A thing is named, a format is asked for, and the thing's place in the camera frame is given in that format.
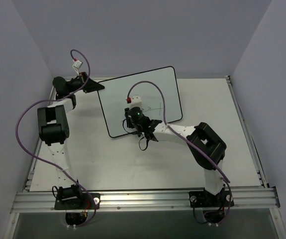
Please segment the white whiteboard black frame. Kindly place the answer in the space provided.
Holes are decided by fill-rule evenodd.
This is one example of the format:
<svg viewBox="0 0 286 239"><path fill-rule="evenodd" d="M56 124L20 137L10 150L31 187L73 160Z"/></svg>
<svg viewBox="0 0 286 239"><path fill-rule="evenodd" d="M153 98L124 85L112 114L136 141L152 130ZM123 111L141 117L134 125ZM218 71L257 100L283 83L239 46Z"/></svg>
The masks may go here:
<svg viewBox="0 0 286 239"><path fill-rule="evenodd" d="M142 100L142 112L152 120L162 120L166 112L168 123L183 118L178 81L172 66L117 77L100 82L104 86L98 91L108 135L117 138L132 132L125 127L124 109L128 92Z"/></svg>

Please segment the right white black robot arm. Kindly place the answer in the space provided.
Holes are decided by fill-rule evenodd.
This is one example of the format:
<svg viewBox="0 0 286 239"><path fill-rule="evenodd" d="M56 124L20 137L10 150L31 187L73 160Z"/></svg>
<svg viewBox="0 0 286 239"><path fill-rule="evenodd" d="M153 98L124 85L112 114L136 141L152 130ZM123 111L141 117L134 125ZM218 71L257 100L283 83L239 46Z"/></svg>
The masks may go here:
<svg viewBox="0 0 286 239"><path fill-rule="evenodd" d="M139 136L155 142L185 144L190 149L197 164L204 169L204 199L209 205L217 205L222 200L222 160L226 143L206 123L196 126L182 126L149 119L139 107L124 109L126 126L135 129Z"/></svg>

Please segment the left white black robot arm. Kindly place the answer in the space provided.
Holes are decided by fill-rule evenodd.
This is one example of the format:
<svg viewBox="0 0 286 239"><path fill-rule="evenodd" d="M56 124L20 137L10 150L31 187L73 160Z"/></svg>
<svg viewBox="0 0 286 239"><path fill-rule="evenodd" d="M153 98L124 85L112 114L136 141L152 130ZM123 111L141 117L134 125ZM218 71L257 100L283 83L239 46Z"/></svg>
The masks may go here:
<svg viewBox="0 0 286 239"><path fill-rule="evenodd" d="M56 90L56 102L37 110L39 137L48 146L56 167L56 200L66 201L71 208L78 209L83 205L84 196L77 184L78 180L73 178L67 147L67 139L70 136L67 113L76 107L76 96L70 93L79 88L82 88L84 93L91 93L103 90L105 86L88 78L87 73L81 72L69 81L63 77L55 77L53 87Z"/></svg>

